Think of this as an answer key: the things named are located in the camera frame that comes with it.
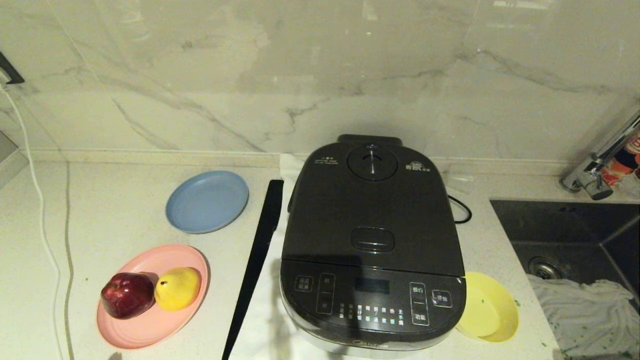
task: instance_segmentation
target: bottle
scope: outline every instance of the bottle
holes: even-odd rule
[[[632,174],[622,177],[618,183],[618,189],[637,199],[640,199],[640,168],[637,168]]]
[[[631,174],[640,163],[640,131],[636,133],[620,149],[602,169],[602,179],[609,186],[614,186],[625,175]]]

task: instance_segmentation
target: yellow pear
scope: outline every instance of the yellow pear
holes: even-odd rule
[[[168,311],[191,305],[200,291],[200,273],[194,268],[172,268],[158,279],[154,295],[158,306]]]

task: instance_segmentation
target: power cord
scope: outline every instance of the power cord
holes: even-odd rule
[[[27,159],[29,159],[29,168],[31,169],[31,178],[33,180],[33,185],[36,188],[36,192],[38,193],[38,198],[40,199],[40,240],[42,241],[42,246],[47,253],[47,258],[49,258],[49,262],[51,267],[53,268],[54,274],[54,289],[53,289],[53,300],[51,305],[51,329],[53,331],[53,336],[56,341],[56,348],[58,350],[58,359],[63,360],[62,356],[62,348],[60,347],[60,339],[58,337],[58,329],[56,327],[56,305],[58,299],[58,287],[60,286],[60,268],[58,267],[58,263],[56,262],[56,258],[53,256],[53,252],[51,251],[51,246],[49,246],[49,242],[47,241],[47,235],[44,229],[44,196],[42,195],[42,190],[40,189],[40,185],[38,184],[38,179],[36,178],[36,172],[33,166],[33,159],[31,157],[31,147],[29,146],[29,136],[27,135],[27,129],[24,126],[24,120],[22,119],[22,115],[20,114],[20,110],[15,105],[13,98],[9,95],[9,90],[6,87],[6,83],[9,82],[9,79],[6,77],[3,71],[0,70],[0,92],[6,95],[6,98],[9,100],[11,106],[13,106],[13,110],[18,117],[18,121],[20,122],[20,127],[22,128],[22,134],[24,135],[24,147],[27,150]]]
[[[456,224],[464,224],[465,222],[469,222],[469,220],[471,220],[471,209],[469,209],[469,207],[467,205],[465,205],[464,202],[456,199],[455,197],[451,196],[451,195],[447,195],[451,200],[453,200],[454,202],[458,203],[458,205],[462,206],[468,213],[467,217],[464,220],[456,220],[455,223]]]

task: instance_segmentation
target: black cable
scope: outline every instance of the black cable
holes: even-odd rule
[[[469,214],[469,216],[467,216],[466,219],[464,220],[460,220],[460,221],[455,221],[456,224],[464,224],[465,222],[469,222],[469,220],[471,220],[471,209],[469,209],[469,207],[467,205],[465,205],[464,202],[456,199],[455,197],[451,196],[451,195],[447,195],[451,200],[455,201],[458,203],[458,205],[462,206],[465,210],[467,210],[467,213]]]

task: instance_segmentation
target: rice cooker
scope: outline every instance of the rice cooker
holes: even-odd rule
[[[398,138],[341,135],[305,162],[289,203],[280,289],[330,352],[378,359],[442,341],[466,300],[447,192]]]

